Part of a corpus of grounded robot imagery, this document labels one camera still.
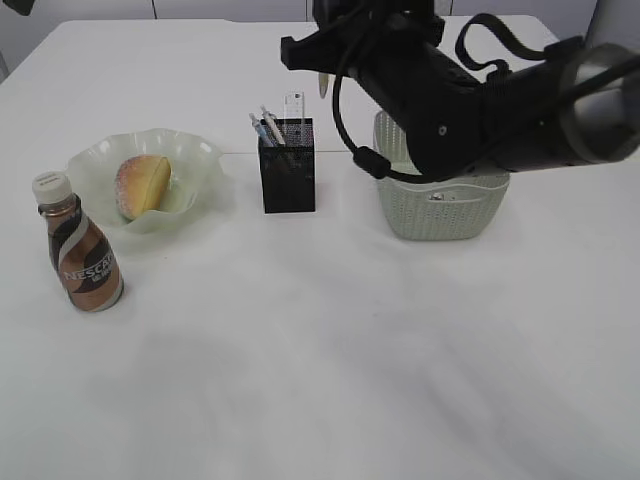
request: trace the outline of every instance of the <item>nescafe bottle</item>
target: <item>nescafe bottle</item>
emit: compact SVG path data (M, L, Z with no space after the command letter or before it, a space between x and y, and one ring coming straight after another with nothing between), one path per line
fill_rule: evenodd
M82 211L64 173L44 173L33 181L38 212L47 221L49 253L69 299L80 310L114 305L124 283L104 233Z

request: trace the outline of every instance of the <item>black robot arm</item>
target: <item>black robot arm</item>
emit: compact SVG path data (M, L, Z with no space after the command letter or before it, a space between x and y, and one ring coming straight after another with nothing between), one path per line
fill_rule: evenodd
M640 144L640 61L622 47L587 50L576 37L537 52L499 19L480 14L463 29L456 54L470 70L495 67L481 83L437 49L444 21L433 1L316 0L313 12L319 30L300 41L283 38L282 61L291 70L336 75L338 132L355 162L376 178L427 183L615 162ZM504 60L476 63L464 43L474 24L512 53L541 63L516 73ZM388 160L353 143L340 115L344 76L406 132L422 175L394 172Z

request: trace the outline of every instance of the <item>white basket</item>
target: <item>white basket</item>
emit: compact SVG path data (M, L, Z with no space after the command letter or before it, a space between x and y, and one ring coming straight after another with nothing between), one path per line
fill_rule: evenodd
M374 148L394 170L418 174L404 132L387 115L376 115ZM378 181L382 210L399 237L409 240L461 240L479 235L491 222L509 186L509 174L456 178L414 185L391 178Z

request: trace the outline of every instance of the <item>glass bowl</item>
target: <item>glass bowl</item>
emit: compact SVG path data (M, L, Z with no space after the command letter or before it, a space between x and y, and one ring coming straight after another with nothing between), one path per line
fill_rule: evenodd
M158 210L131 221L118 211L115 178L125 160L141 154L167 157L171 178ZM177 225L204 190L215 188L223 177L221 156L222 152L202 137L155 128L105 138L69 160L66 174L85 212L98 225L147 233Z

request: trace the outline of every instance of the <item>bun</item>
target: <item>bun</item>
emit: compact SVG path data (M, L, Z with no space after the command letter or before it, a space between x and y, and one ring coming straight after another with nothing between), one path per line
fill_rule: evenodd
M160 206L169 185L171 165L161 155L138 155L118 169L116 202L120 213L135 220L147 210Z

